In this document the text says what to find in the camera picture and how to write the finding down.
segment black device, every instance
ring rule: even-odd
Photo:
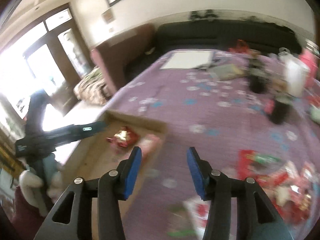
[[[52,152],[58,146],[90,137],[102,131],[106,126],[105,122],[94,122],[43,131],[42,123],[49,101],[50,98],[44,90],[39,90],[31,95],[25,125],[25,137],[15,142],[16,157],[24,157],[31,171],[44,182],[40,194],[35,192],[37,200],[40,201],[40,198],[42,198],[44,202],[44,205],[39,207],[40,212],[42,212],[42,208],[46,208],[46,212],[49,212],[53,207],[53,203],[46,193],[52,175],[57,171]]]
[[[101,240],[125,240],[119,200],[132,194],[142,160],[135,146],[129,159],[101,178],[76,178],[45,218],[34,240],[91,240],[92,198],[98,198],[98,231]]]
[[[211,200],[203,240],[229,240],[231,198],[237,198],[237,240],[293,240],[272,202],[253,178],[231,179],[187,152],[188,166],[202,200]]]

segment purple tablecloth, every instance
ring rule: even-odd
[[[295,100],[294,110],[284,124],[274,125],[263,112],[270,95],[250,92],[245,78],[219,82],[205,71],[160,70],[171,55],[169,52],[162,56],[106,105],[123,113],[158,119],[169,126],[154,176],[145,181],[124,219],[128,240],[171,238],[166,234],[167,207],[196,195],[186,161],[188,147],[196,147],[200,157],[219,170],[236,169],[240,149],[290,159],[299,171],[304,161],[314,163],[320,170],[320,129],[306,115],[304,99]],[[279,70],[276,60],[261,60],[266,69]],[[228,63],[246,66],[248,62],[246,56],[235,54]],[[295,239],[303,238],[319,217],[317,201],[313,203],[313,213],[304,229],[292,229]]]

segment sofa backrest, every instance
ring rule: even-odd
[[[101,69],[110,94],[126,84],[124,67],[151,46],[153,24],[144,24],[105,40],[91,51],[92,61]]]
[[[273,23],[241,20],[200,20],[163,24],[157,31],[158,48],[163,52],[173,49],[221,49],[235,47],[244,40],[251,49],[263,54],[278,53],[288,48],[299,54],[301,46],[294,32]]]

